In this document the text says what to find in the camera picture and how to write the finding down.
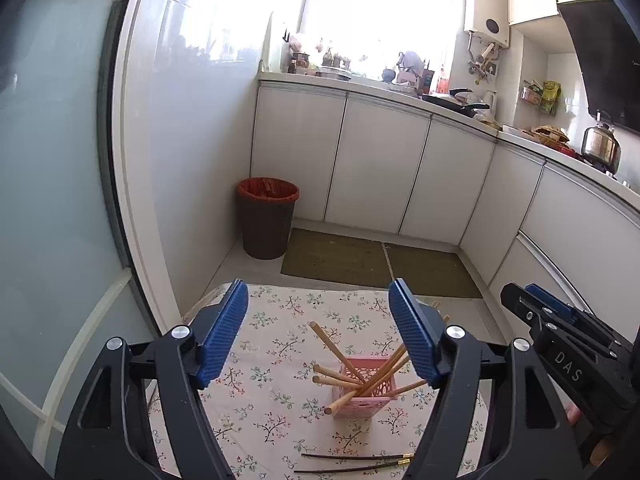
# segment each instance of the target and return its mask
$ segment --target silver screw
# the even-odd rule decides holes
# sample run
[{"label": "silver screw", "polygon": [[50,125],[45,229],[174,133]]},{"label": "silver screw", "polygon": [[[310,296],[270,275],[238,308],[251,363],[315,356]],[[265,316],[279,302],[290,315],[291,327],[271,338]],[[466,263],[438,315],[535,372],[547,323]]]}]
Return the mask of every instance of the silver screw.
[{"label": "silver screw", "polygon": [[465,336],[465,329],[461,326],[447,326],[447,335],[453,339],[462,339]]},{"label": "silver screw", "polygon": [[521,337],[513,340],[513,346],[516,347],[521,352],[526,352],[530,348],[529,341]]},{"label": "silver screw", "polygon": [[117,350],[122,346],[122,339],[119,337],[112,337],[107,341],[107,348],[109,350]]},{"label": "silver screw", "polygon": [[171,330],[171,336],[174,339],[184,339],[189,335],[189,332],[190,330],[188,326],[180,325]]}]

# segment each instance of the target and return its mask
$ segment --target pink container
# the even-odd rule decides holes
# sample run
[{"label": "pink container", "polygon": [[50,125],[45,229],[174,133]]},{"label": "pink container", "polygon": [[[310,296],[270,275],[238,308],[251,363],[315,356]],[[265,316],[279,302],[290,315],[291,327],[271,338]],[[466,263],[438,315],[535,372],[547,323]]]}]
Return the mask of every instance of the pink container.
[{"label": "pink container", "polygon": [[[347,358],[353,367],[359,371],[365,379],[369,379],[378,369],[386,362],[388,357],[378,356],[363,356],[363,357],[348,357]],[[355,377],[346,366],[342,365],[340,373],[348,377]],[[375,390],[372,391],[372,395],[382,396],[386,392],[396,389],[396,378],[390,379],[379,384]],[[349,393],[350,390],[345,390],[339,386],[332,387],[333,400],[337,400],[344,394]],[[393,397],[353,397],[347,402],[337,413],[334,413],[338,418],[369,418],[379,412],[384,406],[388,404],[390,400],[396,400],[398,396]]]}]

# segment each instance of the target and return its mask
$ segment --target blue gripper pad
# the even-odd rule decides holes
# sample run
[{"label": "blue gripper pad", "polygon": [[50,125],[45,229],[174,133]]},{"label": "blue gripper pad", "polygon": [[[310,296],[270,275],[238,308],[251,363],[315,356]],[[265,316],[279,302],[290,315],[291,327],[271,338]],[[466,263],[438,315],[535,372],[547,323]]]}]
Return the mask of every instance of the blue gripper pad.
[{"label": "blue gripper pad", "polygon": [[538,298],[542,303],[546,304],[551,310],[554,311],[556,316],[564,320],[567,323],[574,324],[573,308],[558,300],[555,296],[549,294],[544,288],[535,283],[530,283],[524,290],[526,290],[534,298]]},{"label": "blue gripper pad", "polygon": [[201,309],[191,323],[200,364],[194,375],[196,387],[203,390],[220,375],[231,345],[249,305],[249,291],[241,280],[235,280],[220,301]]},{"label": "blue gripper pad", "polygon": [[418,304],[402,278],[389,285],[389,309],[415,372],[438,388],[442,375],[437,367],[437,347],[445,329],[440,314],[431,306]]}]

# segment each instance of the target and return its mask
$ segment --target floral tablecloth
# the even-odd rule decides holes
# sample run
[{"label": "floral tablecloth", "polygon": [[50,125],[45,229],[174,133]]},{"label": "floral tablecloth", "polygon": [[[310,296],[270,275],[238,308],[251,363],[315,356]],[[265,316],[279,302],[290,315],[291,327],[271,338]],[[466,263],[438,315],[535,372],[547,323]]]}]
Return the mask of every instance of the floral tablecloth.
[{"label": "floral tablecloth", "polygon": [[[217,303],[228,285],[219,287]],[[312,382],[315,363],[338,370],[340,361],[307,323],[317,321],[346,355],[388,356],[401,339],[385,291],[305,290],[249,286],[249,307],[225,367],[200,393],[218,443],[236,478],[304,480],[294,468],[332,468],[334,460],[304,458],[300,452],[397,454],[415,450],[436,392],[428,386],[399,396],[372,418],[347,420],[325,415],[331,387]],[[404,386],[417,381],[411,363],[397,374]],[[480,454],[487,409],[478,395],[459,474],[472,471]],[[161,399],[150,421],[163,469],[179,475],[162,418]],[[403,467],[317,475],[350,480],[363,474],[401,477]]]}]

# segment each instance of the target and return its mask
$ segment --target green floor mat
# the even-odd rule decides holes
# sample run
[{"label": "green floor mat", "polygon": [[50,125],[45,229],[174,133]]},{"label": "green floor mat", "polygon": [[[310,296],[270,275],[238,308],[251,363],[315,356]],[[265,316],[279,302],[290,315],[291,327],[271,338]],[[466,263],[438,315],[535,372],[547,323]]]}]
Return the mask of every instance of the green floor mat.
[{"label": "green floor mat", "polygon": [[482,298],[457,254],[385,244],[394,276],[420,296]]},{"label": "green floor mat", "polygon": [[280,272],[378,288],[388,288],[391,282],[380,242],[304,229],[292,230]]}]

